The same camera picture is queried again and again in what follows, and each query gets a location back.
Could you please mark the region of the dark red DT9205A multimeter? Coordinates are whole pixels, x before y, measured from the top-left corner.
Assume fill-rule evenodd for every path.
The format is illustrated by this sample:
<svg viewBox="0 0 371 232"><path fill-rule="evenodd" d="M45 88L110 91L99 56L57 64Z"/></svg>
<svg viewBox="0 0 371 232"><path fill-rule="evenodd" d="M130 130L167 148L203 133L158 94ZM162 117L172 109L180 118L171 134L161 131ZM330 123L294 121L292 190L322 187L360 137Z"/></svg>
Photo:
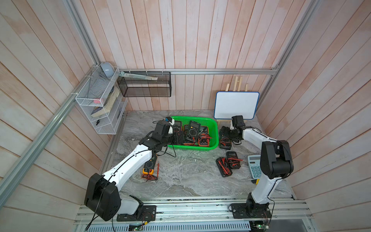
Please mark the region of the dark red DT9205A multimeter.
<svg viewBox="0 0 371 232"><path fill-rule="evenodd" d="M182 122L175 120L173 125L173 133L180 132L183 130Z"/></svg>

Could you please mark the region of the dark green multimeter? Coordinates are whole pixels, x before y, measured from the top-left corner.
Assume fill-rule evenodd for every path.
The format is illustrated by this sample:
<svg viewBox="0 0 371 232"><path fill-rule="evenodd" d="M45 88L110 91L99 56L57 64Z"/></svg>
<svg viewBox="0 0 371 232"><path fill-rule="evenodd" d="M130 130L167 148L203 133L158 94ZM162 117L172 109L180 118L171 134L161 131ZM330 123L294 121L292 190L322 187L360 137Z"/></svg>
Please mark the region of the dark green multimeter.
<svg viewBox="0 0 371 232"><path fill-rule="evenodd" d="M223 136L219 140L219 147L224 150L231 150L232 148L232 140L229 139L228 137Z"/></svg>

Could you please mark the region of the small black multimeter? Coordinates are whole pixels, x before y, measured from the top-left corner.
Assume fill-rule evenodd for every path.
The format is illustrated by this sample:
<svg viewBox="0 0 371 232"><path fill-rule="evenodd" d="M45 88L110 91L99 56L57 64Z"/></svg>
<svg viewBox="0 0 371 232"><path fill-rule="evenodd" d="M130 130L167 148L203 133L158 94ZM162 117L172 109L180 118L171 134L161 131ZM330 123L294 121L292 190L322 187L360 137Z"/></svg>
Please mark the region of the small black multimeter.
<svg viewBox="0 0 371 232"><path fill-rule="evenodd" d="M237 153L234 151L228 151L226 153L227 164L231 169L240 169L242 159L238 158Z"/></svg>

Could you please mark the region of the orange multimeter front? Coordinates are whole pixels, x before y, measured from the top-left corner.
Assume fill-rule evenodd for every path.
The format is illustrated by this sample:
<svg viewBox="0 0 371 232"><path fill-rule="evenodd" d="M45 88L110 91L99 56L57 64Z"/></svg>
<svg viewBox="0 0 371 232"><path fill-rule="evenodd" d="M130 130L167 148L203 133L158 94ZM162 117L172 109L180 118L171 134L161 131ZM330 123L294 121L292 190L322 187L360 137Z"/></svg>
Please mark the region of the orange multimeter front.
<svg viewBox="0 0 371 232"><path fill-rule="evenodd" d="M210 145L211 136L207 126L201 126L198 135L198 145L200 147L208 147Z"/></svg>

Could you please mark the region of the yellow multimeter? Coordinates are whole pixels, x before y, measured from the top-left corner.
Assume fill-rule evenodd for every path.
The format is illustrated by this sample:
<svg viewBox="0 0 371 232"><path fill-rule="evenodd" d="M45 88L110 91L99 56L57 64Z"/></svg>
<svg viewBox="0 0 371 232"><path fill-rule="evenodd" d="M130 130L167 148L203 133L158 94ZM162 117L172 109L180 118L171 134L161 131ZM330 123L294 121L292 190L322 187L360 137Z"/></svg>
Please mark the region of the yellow multimeter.
<svg viewBox="0 0 371 232"><path fill-rule="evenodd" d="M147 181L158 180L158 173L156 176L154 175L156 162L157 162L157 156L154 156L144 164L144 168L142 170L142 176L141 176L142 179L145 179Z"/></svg>

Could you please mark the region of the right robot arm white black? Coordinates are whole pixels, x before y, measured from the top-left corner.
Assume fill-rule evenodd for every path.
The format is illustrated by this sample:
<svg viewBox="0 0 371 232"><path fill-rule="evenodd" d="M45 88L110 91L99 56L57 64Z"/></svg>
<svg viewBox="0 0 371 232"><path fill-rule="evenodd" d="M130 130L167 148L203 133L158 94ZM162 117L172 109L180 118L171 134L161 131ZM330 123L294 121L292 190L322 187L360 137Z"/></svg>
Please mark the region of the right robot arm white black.
<svg viewBox="0 0 371 232"><path fill-rule="evenodd" d="M245 140L261 149L262 175L256 188L249 193L245 207L248 216L259 217L268 210L270 194L294 170L289 143L270 138L256 128L247 127L242 116L233 116L230 128L223 126L221 131L235 143Z"/></svg>

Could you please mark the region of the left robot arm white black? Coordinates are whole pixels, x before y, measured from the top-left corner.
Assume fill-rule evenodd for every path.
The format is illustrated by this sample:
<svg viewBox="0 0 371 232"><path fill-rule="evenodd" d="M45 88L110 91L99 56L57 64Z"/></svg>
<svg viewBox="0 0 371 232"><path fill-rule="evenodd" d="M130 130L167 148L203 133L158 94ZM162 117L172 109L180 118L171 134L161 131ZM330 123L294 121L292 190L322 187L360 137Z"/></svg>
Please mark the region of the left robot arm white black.
<svg viewBox="0 0 371 232"><path fill-rule="evenodd" d="M171 117L158 121L155 129L142 138L119 164L102 175L92 175L84 205L104 221L111 220L116 214L135 215L140 208L140 200L133 196L121 197L119 191L140 167L171 144L174 124L175 120Z"/></svg>

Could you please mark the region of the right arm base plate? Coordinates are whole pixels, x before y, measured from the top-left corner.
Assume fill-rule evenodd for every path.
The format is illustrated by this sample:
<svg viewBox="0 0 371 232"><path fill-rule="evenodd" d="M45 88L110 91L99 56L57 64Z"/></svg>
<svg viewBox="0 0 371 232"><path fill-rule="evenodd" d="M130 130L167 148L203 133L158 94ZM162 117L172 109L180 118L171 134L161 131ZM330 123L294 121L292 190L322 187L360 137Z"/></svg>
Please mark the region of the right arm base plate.
<svg viewBox="0 0 371 232"><path fill-rule="evenodd" d="M262 205L250 202L244 204L231 204L229 210L233 214L234 219L271 217L269 203Z"/></svg>

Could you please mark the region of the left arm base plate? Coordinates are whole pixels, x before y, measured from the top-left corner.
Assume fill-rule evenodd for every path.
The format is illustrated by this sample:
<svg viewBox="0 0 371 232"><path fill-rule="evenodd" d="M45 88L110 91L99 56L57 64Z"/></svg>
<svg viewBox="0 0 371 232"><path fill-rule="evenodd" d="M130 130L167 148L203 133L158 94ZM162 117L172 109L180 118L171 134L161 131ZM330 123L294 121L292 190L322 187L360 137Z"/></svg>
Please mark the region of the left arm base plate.
<svg viewBox="0 0 371 232"><path fill-rule="evenodd" d="M140 206L133 215L118 214L118 222L131 222L131 221L155 221L157 207L155 205Z"/></svg>

